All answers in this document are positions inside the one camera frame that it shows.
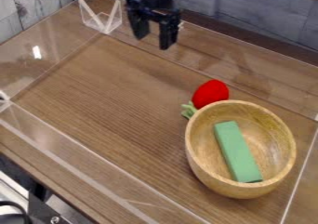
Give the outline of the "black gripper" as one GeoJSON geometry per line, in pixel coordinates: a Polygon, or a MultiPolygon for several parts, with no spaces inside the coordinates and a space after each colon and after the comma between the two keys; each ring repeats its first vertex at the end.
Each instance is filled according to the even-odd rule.
{"type": "Polygon", "coordinates": [[[150,20],[159,23],[159,47],[167,50],[176,43],[180,10],[174,0],[125,0],[132,34],[142,40],[150,34],[150,20]]]}

